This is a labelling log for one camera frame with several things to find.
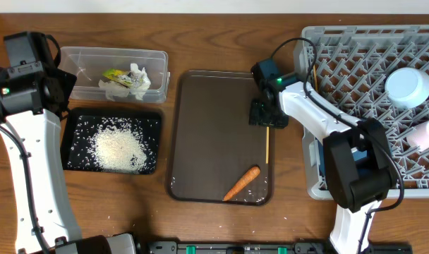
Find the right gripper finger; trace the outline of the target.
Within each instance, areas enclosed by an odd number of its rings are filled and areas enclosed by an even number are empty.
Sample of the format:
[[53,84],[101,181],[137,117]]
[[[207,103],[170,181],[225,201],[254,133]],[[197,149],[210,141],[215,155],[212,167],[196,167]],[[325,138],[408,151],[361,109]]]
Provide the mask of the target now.
[[253,99],[250,104],[249,122],[252,126],[269,126],[271,123],[271,111],[268,106],[258,99]]
[[281,112],[272,112],[270,127],[286,128],[289,123],[289,116]]

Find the wooden chopstick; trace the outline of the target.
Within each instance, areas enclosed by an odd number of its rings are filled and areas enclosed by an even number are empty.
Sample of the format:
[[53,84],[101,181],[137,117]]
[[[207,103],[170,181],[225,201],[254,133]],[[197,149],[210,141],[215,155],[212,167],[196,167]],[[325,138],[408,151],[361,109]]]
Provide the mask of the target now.
[[269,163],[269,154],[270,154],[270,128],[266,128],[266,147],[265,147],[265,163]]
[[315,91],[318,92],[318,77],[317,77],[316,66],[313,67],[313,84],[314,84]]

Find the white tissue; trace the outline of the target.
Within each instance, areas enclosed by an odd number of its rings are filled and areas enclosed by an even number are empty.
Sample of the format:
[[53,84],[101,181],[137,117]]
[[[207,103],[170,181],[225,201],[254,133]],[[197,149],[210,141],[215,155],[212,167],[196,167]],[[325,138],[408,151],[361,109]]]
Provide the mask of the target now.
[[133,81],[132,87],[124,87],[117,82],[111,81],[108,78],[99,80],[99,88],[105,91],[105,96],[108,100],[114,101],[115,97],[127,97],[133,95],[136,100],[142,100],[145,93],[151,86],[151,81],[147,76],[145,68],[139,69],[136,63],[130,65],[131,78]]

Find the white cup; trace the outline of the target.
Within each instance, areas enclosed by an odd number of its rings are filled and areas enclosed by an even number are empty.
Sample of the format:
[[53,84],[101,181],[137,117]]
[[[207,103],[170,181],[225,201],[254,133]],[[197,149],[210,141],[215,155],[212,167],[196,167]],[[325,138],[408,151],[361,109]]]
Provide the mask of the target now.
[[429,121],[415,126],[406,139],[411,147],[417,147],[420,152],[429,149]]

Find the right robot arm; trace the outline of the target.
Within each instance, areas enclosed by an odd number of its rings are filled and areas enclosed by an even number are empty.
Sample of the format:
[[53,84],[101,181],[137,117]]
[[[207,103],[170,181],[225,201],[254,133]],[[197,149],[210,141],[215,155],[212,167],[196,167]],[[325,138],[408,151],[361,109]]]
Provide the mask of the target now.
[[382,201],[401,178],[383,125],[345,114],[308,81],[281,74],[273,59],[257,62],[250,71],[261,97],[251,103],[249,123],[285,128],[293,118],[320,141],[325,181],[337,204],[330,244],[336,253],[369,251],[373,216],[383,211]]

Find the orange carrot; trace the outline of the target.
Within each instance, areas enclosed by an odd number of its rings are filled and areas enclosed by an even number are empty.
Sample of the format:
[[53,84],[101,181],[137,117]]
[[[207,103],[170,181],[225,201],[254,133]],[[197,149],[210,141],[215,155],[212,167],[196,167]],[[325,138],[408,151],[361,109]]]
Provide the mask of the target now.
[[236,194],[242,191],[250,182],[256,179],[260,175],[260,168],[255,166],[250,168],[226,193],[223,197],[223,201],[232,199]]

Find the yellow green snack wrapper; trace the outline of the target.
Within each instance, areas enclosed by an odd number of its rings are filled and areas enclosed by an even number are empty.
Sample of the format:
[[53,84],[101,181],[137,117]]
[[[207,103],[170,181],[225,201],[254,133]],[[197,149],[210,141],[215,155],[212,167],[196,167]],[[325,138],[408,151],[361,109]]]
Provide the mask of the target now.
[[103,72],[102,74],[105,78],[108,78],[111,81],[117,82],[124,87],[132,87],[133,81],[131,78],[130,71],[121,71],[117,69],[110,68]]

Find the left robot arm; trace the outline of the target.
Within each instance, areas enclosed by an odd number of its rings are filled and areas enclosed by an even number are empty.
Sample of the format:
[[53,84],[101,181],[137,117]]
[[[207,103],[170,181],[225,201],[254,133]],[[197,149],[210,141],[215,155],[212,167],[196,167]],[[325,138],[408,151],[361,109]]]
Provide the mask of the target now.
[[63,113],[77,78],[59,69],[51,35],[4,38],[10,62],[0,67],[0,134],[16,199],[17,253],[136,253],[129,233],[83,238],[68,199],[60,154]]

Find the light blue bowl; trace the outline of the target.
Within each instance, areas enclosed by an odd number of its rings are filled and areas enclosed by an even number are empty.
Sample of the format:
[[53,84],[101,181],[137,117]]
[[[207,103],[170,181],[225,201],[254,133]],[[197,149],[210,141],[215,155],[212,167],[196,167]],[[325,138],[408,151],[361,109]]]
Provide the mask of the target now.
[[398,109],[411,109],[429,97],[429,75],[415,68],[400,68],[385,81],[389,101]]

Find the dark blue plate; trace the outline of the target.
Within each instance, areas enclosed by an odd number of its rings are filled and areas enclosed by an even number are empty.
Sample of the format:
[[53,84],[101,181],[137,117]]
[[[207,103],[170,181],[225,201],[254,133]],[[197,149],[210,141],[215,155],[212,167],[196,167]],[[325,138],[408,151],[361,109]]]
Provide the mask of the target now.
[[324,165],[326,182],[347,183],[360,179],[364,171],[373,168],[367,150],[353,148],[345,137],[326,137],[321,145],[321,164]]

